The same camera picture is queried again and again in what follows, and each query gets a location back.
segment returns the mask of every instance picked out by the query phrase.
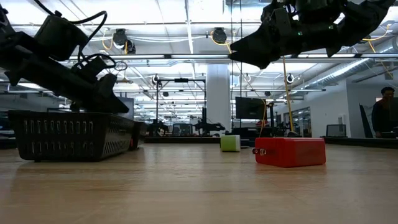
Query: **lime green block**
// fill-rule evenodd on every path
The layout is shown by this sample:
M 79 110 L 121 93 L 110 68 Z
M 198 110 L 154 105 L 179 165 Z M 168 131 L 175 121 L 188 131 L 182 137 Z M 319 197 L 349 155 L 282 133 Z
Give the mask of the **lime green block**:
M 221 151 L 223 152 L 240 152 L 241 137 L 240 136 L 222 136 Z

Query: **person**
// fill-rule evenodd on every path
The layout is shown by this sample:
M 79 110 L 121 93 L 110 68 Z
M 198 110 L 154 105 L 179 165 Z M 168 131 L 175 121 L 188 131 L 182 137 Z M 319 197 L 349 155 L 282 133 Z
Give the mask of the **person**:
M 381 90 L 383 98 L 376 102 L 372 111 L 372 125 L 377 138 L 381 138 L 383 132 L 390 132 L 394 125 L 390 122 L 390 101 L 394 97 L 395 89 L 384 87 Z

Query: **black basket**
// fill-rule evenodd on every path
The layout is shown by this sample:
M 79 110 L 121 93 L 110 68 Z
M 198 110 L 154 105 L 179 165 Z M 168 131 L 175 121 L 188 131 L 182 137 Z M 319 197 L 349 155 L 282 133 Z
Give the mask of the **black basket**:
M 134 122 L 107 113 L 9 111 L 25 160 L 100 161 L 129 149 Z

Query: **monitor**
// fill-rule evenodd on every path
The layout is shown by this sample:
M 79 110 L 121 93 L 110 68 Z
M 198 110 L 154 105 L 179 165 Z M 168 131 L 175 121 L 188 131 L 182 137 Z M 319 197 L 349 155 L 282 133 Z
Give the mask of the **monitor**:
M 398 122 L 398 98 L 390 101 L 390 121 Z
M 264 118 L 264 102 L 259 98 L 236 97 L 236 118 L 238 119 L 260 119 Z
M 122 101 L 124 105 L 126 105 L 129 108 L 129 112 L 118 113 L 118 115 L 123 118 L 134 120 L 134 98 L 126 98 L 126 97 L 118 97 L 118 98 L 120 101 Z

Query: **table surface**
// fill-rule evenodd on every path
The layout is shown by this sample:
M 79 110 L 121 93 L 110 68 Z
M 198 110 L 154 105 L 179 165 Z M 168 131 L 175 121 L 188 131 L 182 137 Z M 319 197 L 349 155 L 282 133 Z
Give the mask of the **table surface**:
M 256 164 L 250 149 L 152 144 L 102 162 L 0 151 L 1 223 L 397 223 L 398 150 L 327 146 L 325 166 Z

